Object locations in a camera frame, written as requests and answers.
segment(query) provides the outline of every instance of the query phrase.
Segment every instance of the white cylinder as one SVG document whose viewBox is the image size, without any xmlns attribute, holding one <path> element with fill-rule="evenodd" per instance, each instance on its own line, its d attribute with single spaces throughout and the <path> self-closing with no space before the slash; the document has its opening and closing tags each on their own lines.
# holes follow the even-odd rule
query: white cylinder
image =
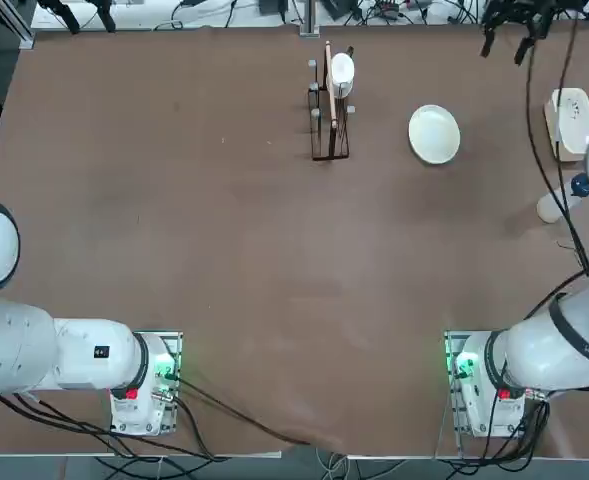
<svg viewBox="0 0 589 480">
<path fill-rule="evenodd" d="M 336 98 L 347 97 L 354 86 L 354 60 L 347 53 L 332 57 L 332 84 Z"/>
<path fill-rule="evenodd" d="M 562 187 L 558 187 L 554 190 L 554 195 L 558 198 L 558 201 L 561 205 L 563 204 L 563 191 L 561 190 Z M 565 185 L 563 185 L 565 189 L 565 196 L 567 198 L 567 208 L 570 209 L 579 203 L 581 203 L 582 198 L 572 195 L 572 181 L 570 180 Z M 541 199 L 536 204 L 536 213 L 538 216 L 543 220 L 545 223 L 554 223 L 561 219 L 563 216 L 563 212 L 558 208 L 558 205 L 554 201 L 554 197 L 551 193 L 547 195 L 543 195 Z"/>
<path fill-rule="evenodd" d="M 567 321 L 589 343 L 589 285 L 560 300 Z M 589 386 L 589 360 L 572 347 L 545 309 L 507 332 L 509 377 L 524 387 L 562 390 Z"/>
<path fill-rule="evenodd" d="M 40 308 L 0 298 L 0 393 L 32 389 L 55 358 L 52 317 Z"/>
<path fill-rule="evenodd" d="M 58 356 L 36 390 L 110 389 L 134 380 L 141 349 L 127 325 L 82 318 L 54 322 Z"/>
</svg>

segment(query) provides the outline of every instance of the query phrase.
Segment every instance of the gray floor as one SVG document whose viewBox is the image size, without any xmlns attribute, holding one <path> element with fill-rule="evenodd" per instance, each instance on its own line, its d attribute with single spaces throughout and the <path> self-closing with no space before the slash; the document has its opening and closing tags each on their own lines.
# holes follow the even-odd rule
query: gray floor
<svg viewBox="0 0 589 480">
<path fill-rule="evenodd" d="M 28 0 L 25 5 L 19 5 L 25 18 L 30 18 L 35 0 Z M 18 58 L 18 41 L 0 26 L 0 99 L 3 101 L 9 88 L 14 66 Z M 193 458 L 172 457 L 181 466 L 193 468 L 201 461 Z M 121 460 L 111 459 L 109 462 L 120 466 Z M 363 478 L 385 471 L 396 462 L 389 461 L 359 461 Z M 155 476 L 158 465 L 133 465 L 130 472 L 139 475 Z M 392 474 L 385 476 L 386 480 L 401 478 L 439 479 L 444 480 L 450 469 L 447 465 L 431 460 L 411 460 Z M 92 458 L 85 457 L 19 457 L 0 458 L 0 480 L 15 480 L 35 478 L 40 480 L 101 480 L 106 478 L 110 470 L 99 465 Z M 176 471 L 169 465 L 161 465 L 161 475 L 172 475 Z M 498 480 L 510 475 L 518 475 L 520 479 L 589 479 L 589 462 L 572 461 L 534 461 L 530 467 L 519 474 L 509 474 L 495 467 L 483 469 L 479 479 Z M 319 480 L 323 470 L 318 465 L 313 449 L 294 448 L 284 453 L 283 458 L 276 459 L 232 459 L 222 464 L 210 465 L 195 475 L 199 480 L 238 479 L 238 480 Z M 127 478 L 123 475 L 112 477 Z M 349 479 L 359 478 L 356 464 L 351 463 Z"/>
<path fill-rule="evenodd" d="M 198 466 L 201 461 L 184 457 L 172 457 L 174 461 L 185 468 Z M 120 466 L 123 461 L 108 460 L 112 465 Z M 360 460 L 359 468 L 363 479 L 383 472 L 396 462 L 364 461 Z M 129 472 L 138 475 L 149 475 L 154 478 L 158 465 L 134 465 Z M 85 457 L 33 457 L 0 459 L 0 480 L 16 480 L 26 478 L 25 472 L 30 472 L 29 478 L 39 480 L 103 480 L 111 471 L 98 464 L 92 458 Z M 396 469 L 392 474 L 380 477 L 385 480 L 424 479 L 444 480 L 449 474 L 447 465 L 431 460 L 409 460 Z M 177 471 L 169 465 L 161 465 L 161 475 L 173 475 Z M 243 459 L 228 460 L 218 465 L 204 468 L 195 477 L 198 480 L 320 480 L 323 470 L 318 465 L 311 449 L 294 449 L 285 452 L 282 459 Z M 521 480 L 542 479 L 589 479 L 589 462 L 573 461 L 534 461 L 527 470 L 518 473 L 506 473 L 496 467 L 487 467 L 479 472 L 479 480 L 499 480 L 518 477 Z M 118 474 L 113 479 L 127 478 Z M 359 475 L 354 461 L 348 480 L 358 480 Z"/>
</svg>

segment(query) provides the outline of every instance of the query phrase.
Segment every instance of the white container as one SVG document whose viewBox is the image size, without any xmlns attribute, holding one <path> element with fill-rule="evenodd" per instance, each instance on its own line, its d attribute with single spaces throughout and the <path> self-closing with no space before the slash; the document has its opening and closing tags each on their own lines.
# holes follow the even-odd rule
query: white container
<svg viewBox="0 0 589 480">
<path fill-rule="evenodd" d="M 347 97 L 354 87 L 354 60 L 347 53 L 332 57 L 332 83 L 336 98 Z"/>
<path fill-rule="evenodd" d="M 414 112 L 408 127 L 412 150 L 431 164 L 447 163 L 461 145 L 456 119 L 443 107 L 423 105 Z"/>
<path fill-rule="evenodd" d="M 589 145 L 589 98 L 581 88 L 563 88 L 560 110 L 557 112 L 558 89 L 545 104 L 545 122 L 552 150 L 559 141 L 561 162 L 583 160 Z"/>
<path fill-rule="evenodd" d="M 565 188 L 565 198 L 567 199 L 567 208 L 570 209 L 581 203 L 582 198 L 572 195 L 572 180 L 566 182 L 563 186 Z M 554 195 L 558 198 L 558 201 L 563 205 L 563 191 L 561 187 L 554 190 Z M 554 197 L 551 193 L 543 195 L 536 204 L 536 213 L 541 220 L 545 223 L 554 223 L 560 220 L 563 213 L 558 208 L 558 205 L 554 201 Z"/>
</svg>

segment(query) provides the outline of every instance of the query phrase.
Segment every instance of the brown table surface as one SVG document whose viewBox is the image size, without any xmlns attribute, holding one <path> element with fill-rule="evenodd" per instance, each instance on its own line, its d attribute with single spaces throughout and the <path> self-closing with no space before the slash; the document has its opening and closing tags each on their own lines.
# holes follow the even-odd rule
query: brown table surface
<svg viewBox="0 0 589 480">
<path fill-rule="evenodd" d="M 507 327 L 577 270 L 527 142 L 523 30 L 489 58 L 477 28 L 291 28 L 39 35 L 0 128 L 0 201 L 22 234 L 7 298 L 54 316 L 185 333 L 184 373 L 281 432 L 346 453 L 432 456 L 448 391 L 443 332 Z M 307 60 L 355 47 L 352 156 L 310 161 Z M 534 124 L 566 29 L 541 42 Z M 589 94 L 589 28 L 567 86 Z M 407 122 L 423 104 L 462 130 L 428 168 Z M 574 211 L 589 250 L 589 201 Z M 48 398 L 105 418 L 103 392 Z M 197 401 L 220 453 L 285 445 Z M 538 454 L 589 457 L 589 393 L 552 405 Z M 456 454 L 451 415 L 439 455 Z M 194 447 L 190 429 L 162 440 Z M 0 406 L 0 453 L 104 451 Z M 151 453 L 153 448 L 141 448 Z"/>
</svg>

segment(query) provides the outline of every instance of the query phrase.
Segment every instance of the white cup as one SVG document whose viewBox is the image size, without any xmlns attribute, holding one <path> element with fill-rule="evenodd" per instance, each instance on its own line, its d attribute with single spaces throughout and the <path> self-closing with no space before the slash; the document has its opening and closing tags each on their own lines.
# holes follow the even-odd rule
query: white cup
<svg viewBox="0 0 589 480">
<path fill-rule="evenodd" d="M 337 53 L 332 57 L 332 84 L 336 98 L 345 98 L 352 91 L 354 60 L 347 53 Z"/>
</svg>

